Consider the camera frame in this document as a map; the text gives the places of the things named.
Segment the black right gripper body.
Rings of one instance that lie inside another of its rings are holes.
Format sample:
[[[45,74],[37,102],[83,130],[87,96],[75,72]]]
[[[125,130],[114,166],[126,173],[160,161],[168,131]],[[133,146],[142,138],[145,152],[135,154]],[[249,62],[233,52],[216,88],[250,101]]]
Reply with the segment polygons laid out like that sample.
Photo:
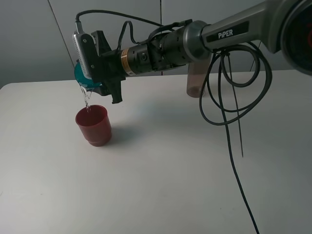
[[[97,53],[100,61],[100,74],[97,81],[104,83],[121,84],[127,77],[126,72],[121,64],[122,50],[98,49]]]

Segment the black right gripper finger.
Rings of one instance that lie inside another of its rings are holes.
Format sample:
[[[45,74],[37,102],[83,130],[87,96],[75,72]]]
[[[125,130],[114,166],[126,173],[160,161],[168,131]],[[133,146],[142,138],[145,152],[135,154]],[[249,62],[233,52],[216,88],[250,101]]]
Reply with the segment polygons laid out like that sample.
[[[103,31],[96,30],[92,32],[91,35],[95,39],[95,45],[98,55],[102,55],[112,50]]]
[[[117,103],[122,102],[121,82],[120,81],[102,82],[100,86],[94,88],[94,92],[99,94],[102,97],[111,96],[113,104],[117,104]]]

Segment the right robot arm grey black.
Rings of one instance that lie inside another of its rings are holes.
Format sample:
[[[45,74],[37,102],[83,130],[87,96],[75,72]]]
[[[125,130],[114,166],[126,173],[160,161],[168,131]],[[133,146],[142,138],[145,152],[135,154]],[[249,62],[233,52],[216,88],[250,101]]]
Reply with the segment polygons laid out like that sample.
[[[211,53],[240,50],[253,40],[271,53],[281,51],[292,67],[312,73],[312,3],[268,0],[214,24],[186,20],[161,26],[134,47],[112,50],[101,31],[93,33],[91,79],[101,82],[119,103],[121,81],[128,76],[177,68],[207,59]]]

